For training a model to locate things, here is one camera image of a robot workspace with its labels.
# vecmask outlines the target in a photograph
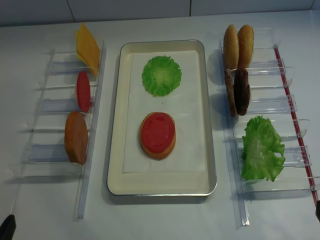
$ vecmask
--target clear acrylic stand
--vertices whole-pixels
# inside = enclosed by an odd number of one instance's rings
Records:
[[[20,164],[9,169],[17,179],[41,177],[75,177],[80,179],[74,219],[83,219],[85,214],[88,184],[95,144],[100,98],[104,78],[106,48],[102,43],[97,77],[90,67],[82,63],[75,52],[51,52],[44,82],[39,83],[41,91],[33,116],[26,123],[31,132]],[[67,116],[72,111],[80,112],[75,98],[75,87],[79,72],[86,71],[91,91],[91,105],[84,115],[88,129],[86,162],[82,166],[69,162],[64,146],[64,131]],[[17,190],[12,210],[19,195]]]
[[[303,144],[303,137],[307,132],[310,121],[296,118],[296,102],[289,91],[295,70],[293,67],[285,66],[283,59],[280,58],[278,51],[280,42],[274,41],[273,31],[267,28],[262,29],[259,33],[259,30],[261,29],[258,29],[258,34],[263,35],[261,39],[264,39],[266,44],[262,43],[262,46],[258,46],[253,51],[252,62],[247,69],[249,84],[252,92],[265,90],[269,94],[268,97],[252,98],[247,115],[250,118],[257,115],[267,115],[285,144],[284,156],[286,160],[282,172],[274,182],[265,179],[255,181],[244,181],[242,179],[242,136],[245,135],[248,121],[241,121],[240,119],[244,119],[243,117],[232,118],[230,115],[224,79],[223,41],[220,41],[222,76],[220,91],[223,94],[225,107],[222,124],[237,229],[241,226],[250,225],[246,199],[252,194],[264,193],[267,198],[270,198],[270,196],[276,198],[276,193],[299,190],[299,193],[306,191],[306,193],[312,194],[314,200],[317,200],[316,191],[320,188],[320,177],[312,176],[310,154],[308,147]],[[231,71],[232,78],[234,78],[235,70]],[[277,93],[282,89],[284,95],[273,97],[275,93],[273,89],[279,89]],[[278,119],[279,116],[287,115],[290,117],[286,117],[284,120]]]

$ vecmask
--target lettuce leaf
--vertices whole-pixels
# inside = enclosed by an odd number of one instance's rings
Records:
[[[250,119],[242,139],[242,178],[246,181],[266,178],[273,182],[284,168],[286,159],[285,145],[281,144],[282,140],[271,121],[262,116]]]
[[[142,83],[153,96],[166,96],[180,85],[181,69],[170,56],[156,56],[148,61]]]

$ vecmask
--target white tray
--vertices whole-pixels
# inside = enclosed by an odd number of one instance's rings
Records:
[[[146,92],[149,59],[171,56],[182,71],[169,95]],[[204,46],[197,40],[128,43],[120,53],[107,186],[114,195],[207,196],[217,184]],[[176,144],[163,160],[148,157],[139,127],[151,112],[175,121]]]

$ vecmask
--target red tomato slice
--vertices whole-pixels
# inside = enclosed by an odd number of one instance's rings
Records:
[[[162,153],[168,148],[175,135],[175,124],[163,112],[149,116],[142,126],[141,138],[143,145],[153,153]]]
[[[87,113],[90,108],[90,83],[86,71],[79,72],[76,81],[76,96],[79,108],[82,112]]]

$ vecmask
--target yellow cheese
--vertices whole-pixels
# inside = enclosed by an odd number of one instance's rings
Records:
[[[89,67],[90,72],[94,76],[98,76],[100,49],[94,37],[91,35],[86,26],[82,23],[80,31],[75,33],[76,39],[76,54],[79,59]]]

